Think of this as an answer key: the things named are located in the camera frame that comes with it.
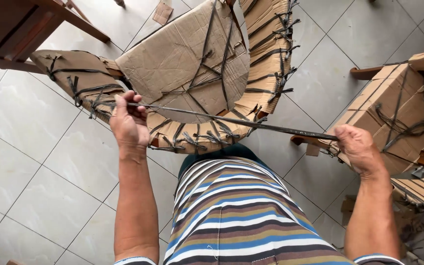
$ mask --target wooden chair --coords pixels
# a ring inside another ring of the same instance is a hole
[[[104,43],[109,41],[71,0],[66,4],[62,0],[0,0],[0,68],[42,73],[27,58],[63,21]]]

